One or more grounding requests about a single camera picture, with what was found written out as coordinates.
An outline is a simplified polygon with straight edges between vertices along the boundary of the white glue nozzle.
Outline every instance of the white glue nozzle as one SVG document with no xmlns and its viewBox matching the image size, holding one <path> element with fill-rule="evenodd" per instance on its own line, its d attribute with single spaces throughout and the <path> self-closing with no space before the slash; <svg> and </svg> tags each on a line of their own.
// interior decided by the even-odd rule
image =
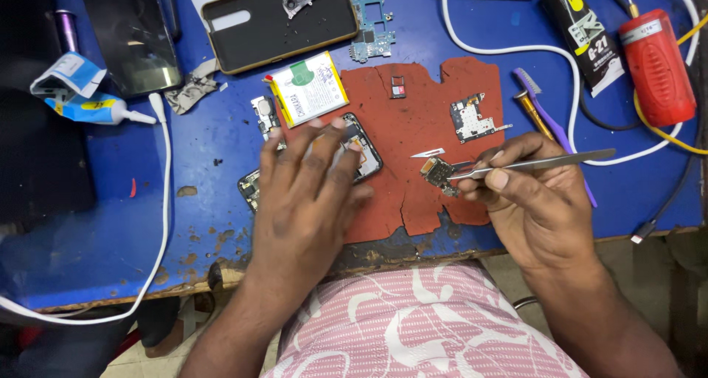
<svg viewBox="0 0 708 378">
<path fill-rule="evenodd" d="M 128 118 L 131 121 L 136 121 L 136 122 L 145 122 L 146 124 L 156 124 L 157 120 L 149 115 L 145 114 L 140 114 L 138 111 L 121 111 L 120 115 L 123 116 L 123 118 Z"/>
<path fill-rule="evenodd" d="M 159 119 L 160 122 L 167 122 L 167 119 L 165 118 L 165 106 L 162 103 L 162 96 L 160 96 L 160 93 L 150 93 L 147 98 L 150 99 L 150 105 L 152 105 L 152 109 L 155 110 L 157 119 Z"/>
</svg>

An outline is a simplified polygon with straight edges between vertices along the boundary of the pink shirt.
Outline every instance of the pink shirt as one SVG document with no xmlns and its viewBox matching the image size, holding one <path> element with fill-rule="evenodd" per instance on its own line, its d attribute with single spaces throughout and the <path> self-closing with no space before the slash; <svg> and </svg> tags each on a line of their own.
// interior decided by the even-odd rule
<svg viewBox="0 0 708 378">
<path fill-rule="evenodd" d="M 319 285 L 266 377 L 587 377 L 474 262 Z"/>
</svg>

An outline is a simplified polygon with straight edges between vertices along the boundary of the person's left hand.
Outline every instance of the person's left hand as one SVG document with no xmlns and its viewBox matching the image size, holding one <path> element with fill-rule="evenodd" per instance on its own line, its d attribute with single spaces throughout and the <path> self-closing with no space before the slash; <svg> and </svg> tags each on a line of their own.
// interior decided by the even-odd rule
<svg viewBox="0 0 708 378">
<path fill-rule="evenodd" d="M 350 146 L 329 171 L 344 126 L 339 117 L 324 129 L 319 119 L 310 121 L 280 156 L 275 152 L 282 132 L 273 131 L 261 151 L 261 194 L 246 279 L 256 276 L 263 288 L 292 296 L 296 304 L 327 273 L 360 205 L 374 194 L 366 184 L 353 187 L 359 146 Z M 317 147 L 303 160 L 320 133 Z"/>
</svg>

